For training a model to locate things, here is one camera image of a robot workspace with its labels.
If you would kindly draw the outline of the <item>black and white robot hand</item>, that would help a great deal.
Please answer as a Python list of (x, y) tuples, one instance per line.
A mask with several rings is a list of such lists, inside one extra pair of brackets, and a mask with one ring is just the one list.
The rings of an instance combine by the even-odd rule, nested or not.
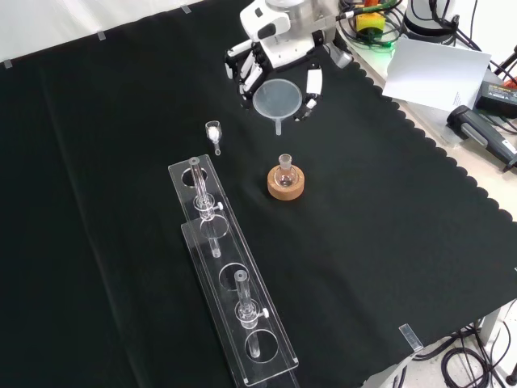
[(237, 83), (237, 91), (245, 102), (252, 100), (255, 92), (275, 73), (306, 63), (307, 82), (305, 96), (293, 118), (305, 120), (317, 106), (322, 94), (322, 68), (316, 51), (323, 45), (324, 33), (282, 39), (270, 36), (263, 40), (244, 40), (225, 52), (225, 71), (228, 79)]

